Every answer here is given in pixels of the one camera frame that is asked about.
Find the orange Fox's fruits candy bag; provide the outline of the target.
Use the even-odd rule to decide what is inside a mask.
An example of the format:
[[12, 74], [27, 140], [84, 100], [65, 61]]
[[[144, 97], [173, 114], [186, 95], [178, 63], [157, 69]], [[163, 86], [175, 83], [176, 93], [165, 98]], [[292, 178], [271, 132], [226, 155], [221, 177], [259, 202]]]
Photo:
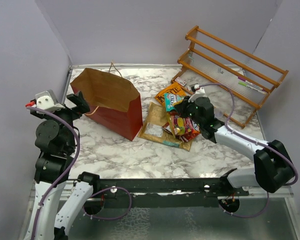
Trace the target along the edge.
[[167, 113], [167, 120], [174, 136], [200, 134], [200, 128], [190, 117], [181, 117], [178, 114]]

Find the teal Fox's candy bag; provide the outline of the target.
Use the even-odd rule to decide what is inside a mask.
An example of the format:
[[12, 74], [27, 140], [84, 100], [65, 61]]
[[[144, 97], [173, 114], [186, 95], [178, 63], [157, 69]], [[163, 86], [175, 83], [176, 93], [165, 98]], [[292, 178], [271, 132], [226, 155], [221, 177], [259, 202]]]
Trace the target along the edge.
[[179, 104], [184, 99], [184, 96], [180, 96], [173, 93], [164, 94], [164, 106], [167, 112], [175, 111], [174, 105]]

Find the brown red paper bag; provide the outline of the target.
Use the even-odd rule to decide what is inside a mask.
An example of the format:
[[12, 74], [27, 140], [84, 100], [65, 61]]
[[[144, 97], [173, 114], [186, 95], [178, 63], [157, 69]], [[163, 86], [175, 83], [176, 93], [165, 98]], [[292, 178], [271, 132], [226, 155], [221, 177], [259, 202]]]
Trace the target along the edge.
[[143, 126], [141, 95], [121, 73], [85, 68], [70, 86], [83, 94], [88, 118], [130, 141], [136, 137]]

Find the orange Kettle chips bag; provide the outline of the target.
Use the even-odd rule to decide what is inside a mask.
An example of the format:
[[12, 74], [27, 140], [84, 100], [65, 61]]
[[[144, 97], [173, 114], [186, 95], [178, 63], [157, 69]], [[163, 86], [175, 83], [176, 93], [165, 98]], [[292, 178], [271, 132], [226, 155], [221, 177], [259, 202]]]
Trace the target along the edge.
[[174, 94], [174, 95], [179, 95], [179, 96], [186, 96], [186, 92], [182, 89], [182, 86], [174, 82], [173, 84], [167, 86], [166, 88], [162, 89], [155, 97], [154, 99], [158, 101], [161, 105], [164, 104], [165, 101], [165, 94]]

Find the gold snack bag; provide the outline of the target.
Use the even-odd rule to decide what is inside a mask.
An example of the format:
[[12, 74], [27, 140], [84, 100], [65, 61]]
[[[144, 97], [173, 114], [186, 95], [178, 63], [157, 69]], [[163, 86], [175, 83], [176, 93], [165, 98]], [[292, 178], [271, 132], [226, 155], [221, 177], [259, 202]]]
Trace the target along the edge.
[[166, 146], [190, 151], [192, 141], [182, 142], [164, 130], [163, 126], [167, 123], [169, 122], [167, 120], [166, 109], [161, 105], [151, 102], [143, 126], [137, 136]]

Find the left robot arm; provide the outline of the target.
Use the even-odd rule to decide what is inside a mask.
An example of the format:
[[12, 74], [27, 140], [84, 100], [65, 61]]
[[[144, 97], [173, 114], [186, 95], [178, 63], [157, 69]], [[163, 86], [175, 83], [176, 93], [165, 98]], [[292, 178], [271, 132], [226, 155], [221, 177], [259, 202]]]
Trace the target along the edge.
[[34, 205], [25, 233], [26, 240], [66, 240], [86, 200], [96, 197], [101, 186], [80, 180], [62, 207], [59, 206], [69, 173], [81, 148], [73, 122], [90, 111], [82, 92], [66, 97], [74, 107], [59, 103], [52, 90], [35, 95], [26, 104], [30, 114], [42, 119], [35, 131], [40, 155], [35, 163]]

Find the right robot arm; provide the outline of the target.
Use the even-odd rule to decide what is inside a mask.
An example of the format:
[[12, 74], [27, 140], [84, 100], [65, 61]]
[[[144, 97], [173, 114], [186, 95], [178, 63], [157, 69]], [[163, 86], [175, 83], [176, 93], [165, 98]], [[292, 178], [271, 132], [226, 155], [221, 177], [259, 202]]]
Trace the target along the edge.
[[297, 179], [296, 168], [280, 141], [251, 138], [229, 127], [215, 117], [214, 106], [207, 97], [195, 101], [186, 97], [174, 104], [174, 108], [181, 117], [190, 118], [205, 139], [231, 148], [253, 161], [252, 168], [230, 170], [221, 177], [219, 189], [224, 195], [230, 196], [241, 187], [260, 187], [275, 193]]

